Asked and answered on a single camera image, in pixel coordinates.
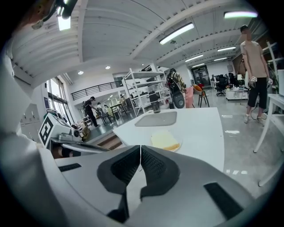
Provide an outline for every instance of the railing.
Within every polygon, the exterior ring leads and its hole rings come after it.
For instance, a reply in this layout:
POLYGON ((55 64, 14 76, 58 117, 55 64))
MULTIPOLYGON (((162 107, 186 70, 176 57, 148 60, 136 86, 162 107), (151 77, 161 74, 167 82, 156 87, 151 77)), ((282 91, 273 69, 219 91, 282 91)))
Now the railing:
POLYGON ((89 95, 97 93, 97 92, 101 92, 101 91, 104 91, 104 90, 110 90, 110 89, 122 87, 122 86, 123 85, 122 85, 121 81, 115 81, 115 82, 96 85, 96 86, 93 86, 93 87, 88 87, 86 89, 79 90, 79 91, 76 91, 74 93, 71 93, 71 95, 73 97, 73 100, 76 100, 78 98, 89 96, 89 95))

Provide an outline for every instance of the bread slice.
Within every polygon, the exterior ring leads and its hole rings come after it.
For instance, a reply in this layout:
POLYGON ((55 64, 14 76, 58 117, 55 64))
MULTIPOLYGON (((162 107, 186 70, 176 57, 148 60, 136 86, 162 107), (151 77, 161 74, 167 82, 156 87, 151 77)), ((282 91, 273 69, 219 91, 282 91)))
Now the bread slice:
POLYGON ((178 141, 168 130, 161 130, 152 134, 152 145, 168 151, 173 151, 180 146, 178 141))

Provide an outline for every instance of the pink chair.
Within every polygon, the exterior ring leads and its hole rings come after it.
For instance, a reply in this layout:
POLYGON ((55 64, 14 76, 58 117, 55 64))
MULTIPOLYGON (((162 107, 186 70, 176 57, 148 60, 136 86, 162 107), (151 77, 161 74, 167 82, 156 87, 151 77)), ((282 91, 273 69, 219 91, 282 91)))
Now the pink chair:
POLYGON ((185 107, 186 108, 194 108, 193 105, 193 86, 187 87, 185 89, 185 107))

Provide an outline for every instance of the white table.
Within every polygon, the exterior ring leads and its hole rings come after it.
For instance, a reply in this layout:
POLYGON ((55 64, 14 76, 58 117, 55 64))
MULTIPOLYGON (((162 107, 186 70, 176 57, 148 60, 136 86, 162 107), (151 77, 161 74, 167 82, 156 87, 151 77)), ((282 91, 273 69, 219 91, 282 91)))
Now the white table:
MULTIPOLYGON (((253 151, 254 153, 256 153, 260 148, 262 141, 267 133, 270 121, 272 121, 275 124, 275 126, 279 129, 279 131, 284 135, 284 114, 272 114, 274 105, 279 106, 281 109, 284 110, 284 96, 280 94, 269 94, 268 97, 270 98, 268 114, 260 139, 256 145, 256 148, 253 151)), ((274 177, 281 170, 283 164, 284 164, 284 154, 281 155, 277 164, 274 166, 273 170, 267 173, 267 175, 261 181, 258 182, 258 185, 260 187, 265 185, 272 177, 274 177)))
POLYGON ((176 123, 170 126, 136 127, 134 124, 146 114, 123 124, 113 130, 125 145, 152 146, 151 135, 153 132, 167 129, 177 139, 181 140, 181 147, 176 152, 203 160, 216 169, 224 168, 224 136, 218 109, 191 108, 161 110, 161 113, 176 111, 176 123))

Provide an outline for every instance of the man in beige shirt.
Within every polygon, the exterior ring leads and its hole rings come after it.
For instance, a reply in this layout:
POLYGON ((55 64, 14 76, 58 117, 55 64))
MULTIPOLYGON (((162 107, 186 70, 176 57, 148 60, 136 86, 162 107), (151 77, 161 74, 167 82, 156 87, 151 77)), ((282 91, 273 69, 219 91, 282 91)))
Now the man in beige shirt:
POLYGON ((269 72, 266 61, 263 57, 263 51, 257 42, 252 41, 252 34, 247 25, 241 27, 241 33, 245 41, 241 43, 241 53, 245 62, 245 68, 249 76, 250 91, 248 95, 247 113, 244 122, 248 123, 249 113, 256 104, 256 98, 259 95, 259 110, 257 122, 264 126, 261 118, 263 109, 266 108, 267 100, 267 80, 269 72))

